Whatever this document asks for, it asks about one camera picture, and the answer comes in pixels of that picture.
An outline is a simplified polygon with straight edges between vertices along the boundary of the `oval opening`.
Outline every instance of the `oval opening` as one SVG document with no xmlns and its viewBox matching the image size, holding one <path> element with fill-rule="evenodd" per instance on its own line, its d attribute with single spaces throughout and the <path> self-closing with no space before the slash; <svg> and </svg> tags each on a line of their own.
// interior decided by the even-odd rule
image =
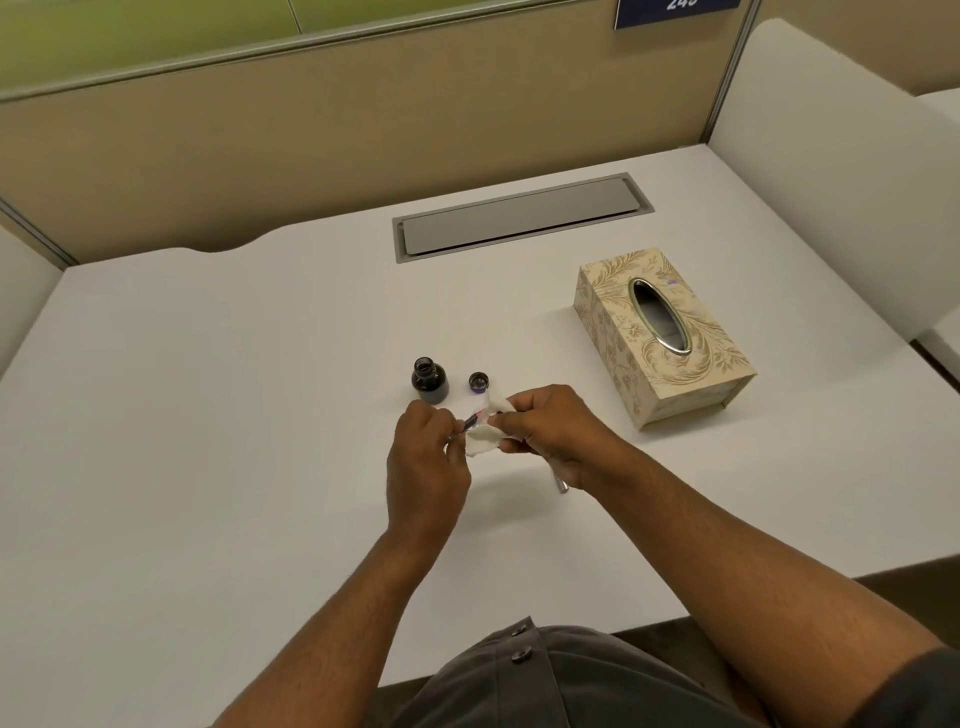
<svg viewBox="0 0 960 728">
<path fill-rule="evenodd" d="M 630 298 L 650 332 L 673 353 L 689 354 L 690 337 L 684 322 L 657 287 L 644 279 L 630 281 Z"/>
</svg>

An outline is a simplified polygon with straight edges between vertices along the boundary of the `forearm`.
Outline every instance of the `forearm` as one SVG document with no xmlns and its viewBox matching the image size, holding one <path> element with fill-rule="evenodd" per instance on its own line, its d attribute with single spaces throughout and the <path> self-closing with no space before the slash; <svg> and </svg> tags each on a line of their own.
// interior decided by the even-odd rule
<svg viewBox="0 0 960 728">
<path fill-rule="evenodd" d="M 798 726 L 842 725 L 900 667 L 940 646 L 860 585 L 624 455 L 600 502 L 721 653 Z"/>
<path fill-rule="evenodd" d="M 216 725 L 360 726 L 403 610 L 432 564 L 426 561 L 381 537 Z"/>
</svg>

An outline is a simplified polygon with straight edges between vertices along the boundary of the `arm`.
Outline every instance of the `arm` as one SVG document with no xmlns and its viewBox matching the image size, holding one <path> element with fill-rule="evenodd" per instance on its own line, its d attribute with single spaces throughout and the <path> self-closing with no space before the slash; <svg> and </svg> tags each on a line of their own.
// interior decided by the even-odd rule
<svg viewBox="0 0 960 728">
<path fill-rule="evenodd" d="M 363 563 L 217 720 L 218 728 L 360 726 L 414 590 L 467 499 L 464 438 L 447 410 L 410 404 L 387 458 L 390 524 Z"/>
<path fill-rule="evenodd" d="M 569 387 L 515 395 L 492 424 L 593 495 L 774 710 L 839 726 L 912 659 L 941 647 L 893 605 L 714 505 L 621 440 Z"/>
</svg>

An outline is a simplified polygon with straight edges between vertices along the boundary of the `hand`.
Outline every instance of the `hand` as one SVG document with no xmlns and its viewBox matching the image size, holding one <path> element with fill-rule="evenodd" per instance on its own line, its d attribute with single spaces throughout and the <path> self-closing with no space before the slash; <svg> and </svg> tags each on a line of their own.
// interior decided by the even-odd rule
<svg viewBox="0 0 960 728">
<path fill-rule="evenodd" d="M 450 440 L 462 429 L 463 423 L 449 410 L 414 400 L 396 423 L 387 457 L 387 533 L 429 560 L 429 566 L 440 555 L 467 500 L 466 443 L 462 434 Z"/>
<path fill-rule="evenodd" d="M 490 424 L 517 440 L 503 440 L 504 452 L 533 452 L 571 488 L 596 495 L 596 488 L 628 473 L 639 451 L 617 437 L 565 384 L 508 398 L 517 412 L 490 418 Z"/>
</svg>

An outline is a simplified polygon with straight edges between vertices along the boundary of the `gold floral pattern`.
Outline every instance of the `gold floral pattern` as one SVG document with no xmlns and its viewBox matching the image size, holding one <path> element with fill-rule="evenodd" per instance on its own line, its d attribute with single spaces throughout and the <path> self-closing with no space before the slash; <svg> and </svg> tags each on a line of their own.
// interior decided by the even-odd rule
<svg viewBox="0 0 960 728">
<path fill-rule="evenodd" d="M 637 315 L 629 288 L 634 278 L 656 286 L 677 311 L 690 337 L 690 354 L 667 349 Z M 574 308 L 635 421 L 649 421 L 663 400 L 705 387 L 723 396 L 739 379 L 756 375 L 747 357 L 659 249 L 583 266 Z M 716 387 L 725 382 L 732 386 Z M 674 401 L 667 409 L 676 410 L 677 405 Z"/>
</svg>

